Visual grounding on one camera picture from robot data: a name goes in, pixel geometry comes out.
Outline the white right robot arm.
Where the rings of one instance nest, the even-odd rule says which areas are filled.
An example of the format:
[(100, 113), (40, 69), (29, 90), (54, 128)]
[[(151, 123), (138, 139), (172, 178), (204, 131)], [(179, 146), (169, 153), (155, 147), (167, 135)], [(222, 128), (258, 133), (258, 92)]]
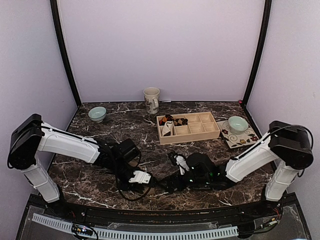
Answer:
[(168, 154), (179, 170), (159, 182), (169, 193), (184, 189), (224, 191), (234, 187), (252, 172), (279, 160), (273, 177), (264, 190), (264, 199), (255, 205), (255, 213), (266, 217), (275, 208), (296, 176), (314, 161), (312, 132), (302, 125), (281, 121), (269, 124), (269, 130), (246, 151), (225, 164), (214, 164), (204, 153), (194, 152), (184, 157), (174, 151)]

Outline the beige ribbed sock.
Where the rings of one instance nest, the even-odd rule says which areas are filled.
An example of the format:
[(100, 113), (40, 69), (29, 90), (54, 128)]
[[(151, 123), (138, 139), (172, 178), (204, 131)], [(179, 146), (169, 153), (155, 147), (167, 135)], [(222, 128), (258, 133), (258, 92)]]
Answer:
[[(140, 164), (140, 160), (139, 159), (134, 159), (128, 162), (131, 171), (132, 171), (132, 177), (134, 176), (133, 172), (134, 171), (143, 171), (143, 172), (147, 172), (146, 168), (143, 168)], [(148, 194), (150, 194), (153, 191), (153, 182), (152, 182), (153, 178), (151, 176), (151, 180), (149, 182), (149, 184), (139, 184), (139, 183), (130, 183), (129, 182), (129, 186), (131, 187), (132, 191), (140, 194), (140, 198), (143, 198), (145, 196), (147, 196)]]

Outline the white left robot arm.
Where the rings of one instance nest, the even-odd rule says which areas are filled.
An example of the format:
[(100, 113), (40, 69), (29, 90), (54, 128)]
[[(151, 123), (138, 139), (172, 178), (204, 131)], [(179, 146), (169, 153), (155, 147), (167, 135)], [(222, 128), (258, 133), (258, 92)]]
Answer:
[(130, 165), (130, 161), (142, 156), (131, 139), (109, 143), (72, 134), (43, 122), (41, 115), (32, 114), (11, 135), (7, 167), (23, 173), (60, 218), (67, 218), (71, 208), (41, 165), (37, 156), (39, 152), (67, 156), (106, 168), (114, 175), (116, 186), (123, 185), (125, 190), (137, 191), (143, 186), (151, 190), (155, 183), (151, 173)]

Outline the wooden compartment tray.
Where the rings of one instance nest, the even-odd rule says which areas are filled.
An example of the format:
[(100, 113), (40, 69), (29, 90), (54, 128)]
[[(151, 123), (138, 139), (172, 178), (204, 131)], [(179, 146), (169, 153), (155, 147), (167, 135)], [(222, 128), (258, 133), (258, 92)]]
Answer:
[(187, 119), (187, 124), (175, 123), (170, 135), (162, 133), (164, 129), (164, 115), (156, 117), (159, 142), (161, 145), (180, 144), (217, 139), (220, 129), (211, 112), (194, 112), (173, 114), (174, 119)]

